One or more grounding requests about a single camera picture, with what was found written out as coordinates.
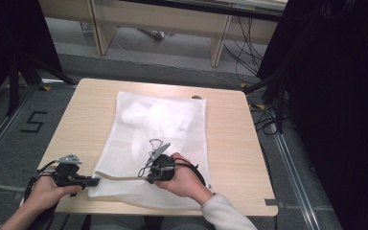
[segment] black backdrop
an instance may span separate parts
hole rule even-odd
[[[289,0],[285,15],[308,17],[317,3]],[[307,21],[280,22],[261,79],[279,66]],[[343,20],[322,19],[303,53],[283,75],[294,120],[342,227],[368,229],[368,1],[356,0]]]
[[[0,0],[0,86],[16,52],[26,52],[61,71],[38,0]],[[23,67],[18,65],[18,70],[22,72]]]

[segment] folded white cloth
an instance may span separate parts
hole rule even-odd
[[[103,153],[95,167],[98,187],[89,196],[114,196],[133,205],[162,209],[199,210],[199,205],[149,184],[138,172],[145,167],[152,151],[151,139],[171,143],[164,154],[180,152],[203,175],[209,188],[205,130],[205,100],[162,98],[119,92],[115,121]]]

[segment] desk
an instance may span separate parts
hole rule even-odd
[[[273,217],[277,206],[246,98],[241,91],[84,79],[74,93],[47,148],[39,168],[53,159],[75,153],[81,160],[79,174],[92,175],[111,130],[118,91],[162,97],[207,100],[208,160],[215,192],[228,197],[247,216]],[[64,197],[57,212],[78,214],[201,215],[199,211],[151,210],[90,198],[87,191]]]
[[[238,18],[233,18],[231,15],[118,0],[39,0],[39,2],[46,17],[91,23],[99,55],[106,54],[118,27],[209,37],[212,66],[219,64],[225,39],[244,41]],[[287,0],[181,2],[199,2],[217,8],[228,7],[239,9],[239,11],[248,9],[250,12],[259,10],[281,14]],[[243,18],[241,23],[244,30],[248,29],[248,18]],[[251,42],[268,44],[276,26],[275,21],[253,19],[250,32]]]

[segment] sleeve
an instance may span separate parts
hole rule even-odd
[[[212,196],[202,205],[201,212],[217,230],[257,230],[252,221],[238,211],[223,195]]]

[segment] light wood tabletop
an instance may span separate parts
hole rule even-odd
[[[274,199],[274,194],[249,107],[241,91],[83,79],[62,116],[39,168],[56,158],[75,153],[82,160],[78,173],[92,175],[114,121],[119,91],[161,97],[199,96],[206,100],[208,161],[214,192],[228,197],[246,216],[277,215],[276,205],[265,204],[266,199]],[[62,198],[57,212],[201,215],[199,211],[154,210],[110,198],[91,198],[86,190],[75,197]]]

